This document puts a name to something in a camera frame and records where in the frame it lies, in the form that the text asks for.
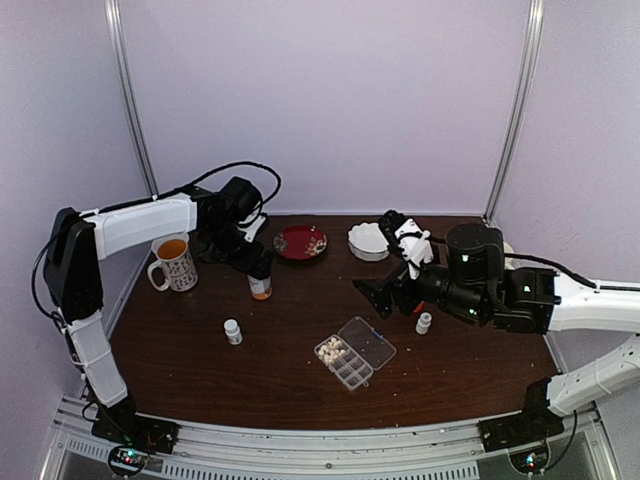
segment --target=pill organizer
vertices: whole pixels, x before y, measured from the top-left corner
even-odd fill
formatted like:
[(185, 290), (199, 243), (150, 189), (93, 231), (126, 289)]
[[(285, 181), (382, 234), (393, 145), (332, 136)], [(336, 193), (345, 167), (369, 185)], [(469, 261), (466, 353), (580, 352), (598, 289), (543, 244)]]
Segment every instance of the pill organizer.
[(347, 387), (369, 386), (374, 371), (396, 354), (380, 332), (361, 317), (353, 317), (340, 331), (314, 348), (316, 357)]

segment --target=clear plastic lid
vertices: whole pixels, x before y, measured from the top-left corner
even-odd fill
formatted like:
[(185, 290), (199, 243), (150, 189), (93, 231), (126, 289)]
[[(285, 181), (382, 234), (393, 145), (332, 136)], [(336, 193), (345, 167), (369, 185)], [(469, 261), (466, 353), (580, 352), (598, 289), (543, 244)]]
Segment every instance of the clear plastic lid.
[(361, 317), (353, 317), (338, 335), (374, 370), (380, 370), (396, 354), (396, 348)]

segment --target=metal frame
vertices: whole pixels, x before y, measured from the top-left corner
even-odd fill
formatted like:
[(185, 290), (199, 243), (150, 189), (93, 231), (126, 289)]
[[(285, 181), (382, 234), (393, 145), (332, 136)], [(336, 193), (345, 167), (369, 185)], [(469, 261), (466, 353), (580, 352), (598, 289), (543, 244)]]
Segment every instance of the metal frame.
[[(112, 444), (91, 436), (91, 423), (81, 416), (86, 401), (63, 397), (53, 423), (46, 463), (38, 478), (61, 480), (67, 452), (106, 459)], [(96, 408), (87, 410), (92, 418)], [(477, 420), (439, 425), (372, 430), (262, 430), (177, 421), (180, 433), (173, 455), (154, 455), (145, 473), (161, 478), (269, 478), (335, 480), (368, 478), (478, 478), (478, 460), (504, 455), (486, 454)], [(572, 419), (567, 419), (569, 435)], [(578, 416), (578, 431), (589, 435), (591, 456), (602, 480), (618, 473), (597, 410)], [(449, 477), (438, 472), (454, 472)]]
[(142, 178), (144, 180), (149, 195), (158, 194), (158, 185), (153, 174), (151, 161), (147, 145), (142, 134), (142, 125), (138, 114), (138, 107), (133, 94), (133, 84), (131, 82), (131, 72), (129, 71), (129, 62), (127, 61), (127, 51), (125, 48), (124, 32), (122, 30), (122, 20), (120, 18), (120, 2), (119, 0), (106, 0), (105, 9), (107, 14), (107, 25), (109, 27), (109, 36), (113, 45), (113, 51), (116, 57), (118, 74), (120, 76), (120, 86), (122, 88), (122, 96), (124, 98), (124, 106), (127, 114), (127, 123), (131, 132), (131, 139), (138, 156), (138, 163)]
[(524, 48), (522, 51), (522, 63), (520, 65), (520, 76), (518, 78), (518, 86), (516, 96), (511, 110), (511, 118), (509, 119), (509, 127), (507, 136), (502, 147), (502, 155), (500, 164), (496, 172), (496, 178), (491, 189), (489, 202), (484, 213), (484, 218), (488, 223), (494, 221), (500, 196), (504, 190), (504, 185), (509, 173), (509, 167), (515, 154), (518, 136), (524, 119), (524, 108), (529, 97), (533, 75), (538, 60), (538, 50), (540, 49), (540, 38), (542, 36), (542, 23), (544, 19), (544, 0), (531, 0), (529, 8), (529, 23), (527, 25), (527, 33), (524, 40)]

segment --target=small white bottle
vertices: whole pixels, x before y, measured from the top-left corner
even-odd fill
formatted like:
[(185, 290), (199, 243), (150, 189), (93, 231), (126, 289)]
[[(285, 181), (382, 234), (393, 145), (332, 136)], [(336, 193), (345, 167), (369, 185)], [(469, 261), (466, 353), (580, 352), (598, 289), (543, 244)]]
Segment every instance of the small white bottle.
[(224, 333), (227, 334), (229, 343), (231, 345), (240, 345), (242, 343), (242, 332), (240, 332), (240, 325), (233, 318), (230, 318), (224, 322)]
[(418, 322), (416, 323), (416, 332), (418, 335), (424, 335), (429, 330), (431, 326), (431, 314), (429, 312), (423, 312), (418, 317)]

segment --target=mug handle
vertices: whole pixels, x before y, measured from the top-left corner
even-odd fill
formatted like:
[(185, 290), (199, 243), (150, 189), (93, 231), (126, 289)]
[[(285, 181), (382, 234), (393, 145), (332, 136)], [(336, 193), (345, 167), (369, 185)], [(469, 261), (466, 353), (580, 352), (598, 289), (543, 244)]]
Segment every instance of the mug handle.
[(151, 265), (149, 265), (149, 267), (147, 268), (147, 277), (149, 277), (149, 281), (151, 282), (151, 285), (153, 285), (153, 288), (155, 288), (156, 290), (158, 290), (160, 292), (164, 292), (167, 288), (169, 288), (169, 285), (171, 284), (169, 279), (165, 277), (164, 283), (162, 285), (158, 285), (153, 280), (153, 276), (152, 276), (153, 271), (156, 268), (160, 268), (161, 266), (162, 266), (162, 262), (160, 260), (156, 260)]

